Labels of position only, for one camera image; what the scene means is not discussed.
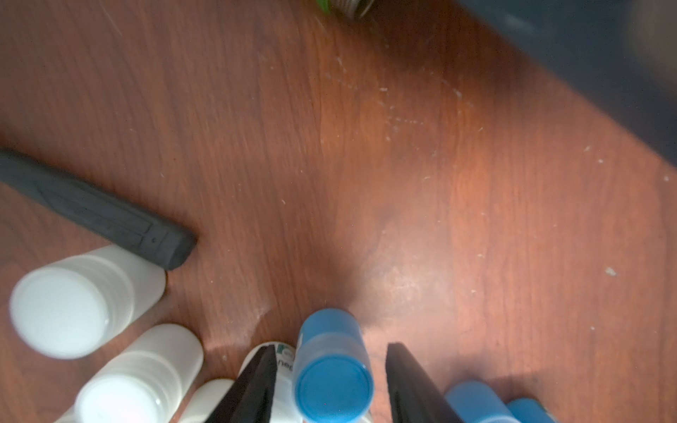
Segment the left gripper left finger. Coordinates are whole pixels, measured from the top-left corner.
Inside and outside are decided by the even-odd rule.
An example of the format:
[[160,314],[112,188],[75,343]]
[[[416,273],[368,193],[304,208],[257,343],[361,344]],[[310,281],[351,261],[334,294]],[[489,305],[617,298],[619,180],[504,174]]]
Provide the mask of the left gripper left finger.
[[274,347],[259,348],[206,423],[269,423],[277,372]]

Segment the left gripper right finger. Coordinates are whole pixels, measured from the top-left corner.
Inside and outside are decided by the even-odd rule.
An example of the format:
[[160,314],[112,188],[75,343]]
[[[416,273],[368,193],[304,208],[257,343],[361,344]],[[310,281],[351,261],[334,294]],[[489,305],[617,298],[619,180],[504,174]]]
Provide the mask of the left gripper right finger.
[[404,344],[388,345],[385,371],[393,422],[463,422]]

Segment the blue paint can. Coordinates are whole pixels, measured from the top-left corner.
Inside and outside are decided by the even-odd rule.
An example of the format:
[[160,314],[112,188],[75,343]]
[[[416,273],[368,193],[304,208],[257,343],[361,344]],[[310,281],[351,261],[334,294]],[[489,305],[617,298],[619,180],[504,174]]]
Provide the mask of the blue paint can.
[[351,314],[324,308],[303,322],[293,395],[308,422],[357,422],[370,410],[375,382],[361,328]]
[[519,398],[507,403],[506,406],[521,423],[558,423],[558,420],[536,399]]
[[462,382],[444,394],[454,412],[466,423],[519,423],[488,384]]

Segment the teal drawer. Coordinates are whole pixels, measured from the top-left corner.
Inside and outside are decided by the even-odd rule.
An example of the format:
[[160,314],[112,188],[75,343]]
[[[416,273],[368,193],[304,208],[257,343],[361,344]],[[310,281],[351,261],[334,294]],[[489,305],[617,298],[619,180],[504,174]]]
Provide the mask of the teal drawer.
[[460,6],[675,165],[675,2],[462,1]]

